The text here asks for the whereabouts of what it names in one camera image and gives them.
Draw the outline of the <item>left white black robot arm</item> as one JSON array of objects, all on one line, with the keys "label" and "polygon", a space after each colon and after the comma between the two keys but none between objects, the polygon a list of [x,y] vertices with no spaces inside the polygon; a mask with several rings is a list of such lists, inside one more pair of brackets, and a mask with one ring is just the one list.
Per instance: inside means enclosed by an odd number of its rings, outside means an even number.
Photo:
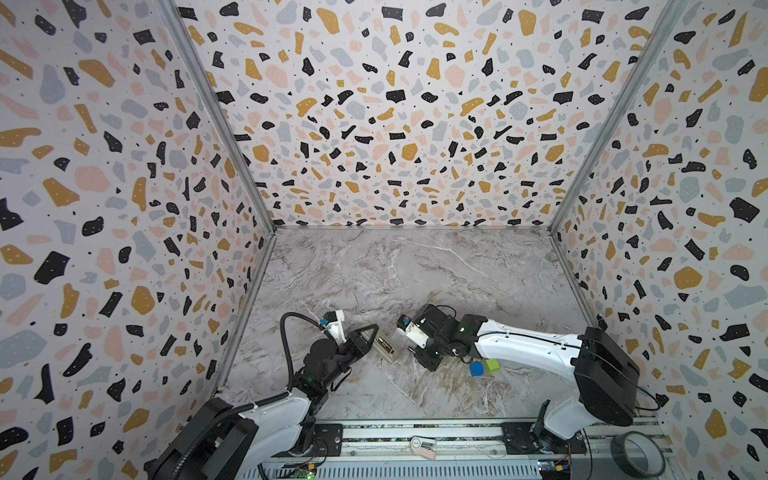
[{"label": "left white black robot arm", "polygon": [[373,348],[377,324],[315,341],[294,373],[290,389],[233,406],[213,398],[183,427],[151,464],[150,479],[235,479],[243,466],[257,466],[279,454],[305,454],[313,445],[317,414],[351,367]]}]

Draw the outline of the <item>white remote control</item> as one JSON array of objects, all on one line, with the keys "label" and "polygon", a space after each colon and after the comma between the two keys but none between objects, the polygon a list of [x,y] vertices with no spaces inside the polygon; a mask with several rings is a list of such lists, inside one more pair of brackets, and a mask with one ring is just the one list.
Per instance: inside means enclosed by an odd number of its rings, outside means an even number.
[{"label": "white remote control", "polygon": [[374,340],[374,350],[388,363],[394,364],[398,359],[397,349],[383,336],[377,336]]}]

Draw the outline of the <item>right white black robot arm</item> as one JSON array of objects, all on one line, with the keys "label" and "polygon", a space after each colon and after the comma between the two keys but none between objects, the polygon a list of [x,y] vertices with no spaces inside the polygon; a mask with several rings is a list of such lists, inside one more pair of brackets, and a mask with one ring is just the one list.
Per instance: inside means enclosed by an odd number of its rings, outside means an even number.
[{"label": "right white black robot arm", "polygon": [[397,328],[413,342],[417,362],[431,372],[451,357],[520,363],[565,380],[568,391],[545,400],[534,422],[516,424],[504,432],[512,454],[559,453],[588,426],[629,427],[634,422],[639,368],[597,327],[579,335],[538,332],[480,315],[456,319],[427,304],[414,317],[401,316]]}]

